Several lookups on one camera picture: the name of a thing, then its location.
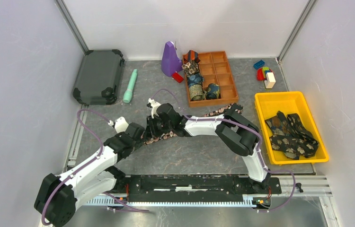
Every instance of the yellow plastic tray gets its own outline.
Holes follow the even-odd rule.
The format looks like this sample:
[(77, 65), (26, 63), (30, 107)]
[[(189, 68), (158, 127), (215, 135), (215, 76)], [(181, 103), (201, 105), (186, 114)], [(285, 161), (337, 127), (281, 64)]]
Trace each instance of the yellow plastic tray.
[[(300, 91), (289, 92), (271, 92), (256, 94), (256, 110), (263, 131), (264, 141), (268, 152), (269, 160), (272, 164), (298, 164), (298, 163), (317, 163), (327, 162), (329, 160), (327, 150), (318, 133), (313, 117), (307, 106), (306, 99)], [(293, 160), (285, 156), (281, 151), (272, 150), (269, 137), (272, 132), (264, 120), (269, 119), (281, 111), (285, 115), (298, 114), (304, 127), (313, 134), (313, 137), (319, 142), (319, 147), (314, 157), (305, 158), (300, 156), (299, 160)]]

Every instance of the red object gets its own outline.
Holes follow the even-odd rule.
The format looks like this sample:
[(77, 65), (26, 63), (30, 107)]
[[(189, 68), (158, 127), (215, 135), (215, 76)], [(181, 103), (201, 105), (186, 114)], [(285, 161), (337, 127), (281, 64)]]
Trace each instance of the red object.
[(257, 70), (257, 80), (260, 80), (260, 81), (264, 80), (263, 68), (260, 68)]
[(172, 78), (175, 79), (178, 83), (181, 83), (184, 79), (177, 72), (172, 74)]

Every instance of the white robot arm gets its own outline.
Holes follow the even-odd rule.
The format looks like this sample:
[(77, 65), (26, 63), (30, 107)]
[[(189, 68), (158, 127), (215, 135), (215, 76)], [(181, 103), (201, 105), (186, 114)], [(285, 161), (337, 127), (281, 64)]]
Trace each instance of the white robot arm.
[[(149, 138), (170, 131), (180, 137), (220, 137), (230, 150), (242, 156), (251, 180), (263, 188), (268, 184), (270, 174), (264, 169), (258, 155), (258, 137), (250, 132), (258, 131), (258, 128), (233, 109), (214, 117), (188, 117), (176, 113), (169, 103), (159, 104), (150, 99), (147, 106), (152, 108), (151, 115), (147, 116), (147, 129), (136, 123), (128, 124), (123, 117), (117, 119), (114, 125), (117, 134), (105, 141), (101, 155), (98, 155), (98, 150), (73, 169), (59, 176), (49, 174), (44, 178), (34, 204), (35, 209), (42, 213), (49, 195), (63, 180), (71, 178), (56, 192), (45, 213), (45, 218), (54, 226), (63, 226), (80, 206), (115, 187), (120, 179), (115, 175), (120, 171), (114, 164), (132, 154)], [(239, 128), (235, 131), (235, 124), (248, 130)], [(76, 175), (72, 174), (82, 166), (84, 168)]]

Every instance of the wooden tray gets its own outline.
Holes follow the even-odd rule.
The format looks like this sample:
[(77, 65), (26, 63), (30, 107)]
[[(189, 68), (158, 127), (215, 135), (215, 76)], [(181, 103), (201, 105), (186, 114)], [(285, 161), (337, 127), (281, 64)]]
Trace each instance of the wooden tray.
[(221, 105), (238, 102), (239, 95), (233, 80), (231, 66), (229, 65), (225, 51), (199, 53), (200, 74), (204, 77), (203, 89), (209, 84), (219, 85), (221, 94), (219, 99), (191, 101), (189, 87), (187, 86), (187, 76), (185, 75), (185, 84), (189, 107), (200, 107), (208, 105)]

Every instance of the gray case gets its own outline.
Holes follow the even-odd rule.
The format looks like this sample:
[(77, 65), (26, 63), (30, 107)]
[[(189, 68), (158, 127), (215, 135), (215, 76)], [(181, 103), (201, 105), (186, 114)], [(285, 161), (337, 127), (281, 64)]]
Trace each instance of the gray case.
[(74, 83), (73, 97), (86, 105), (115, 103), (123, 62), (119, 50), (88, 51)]

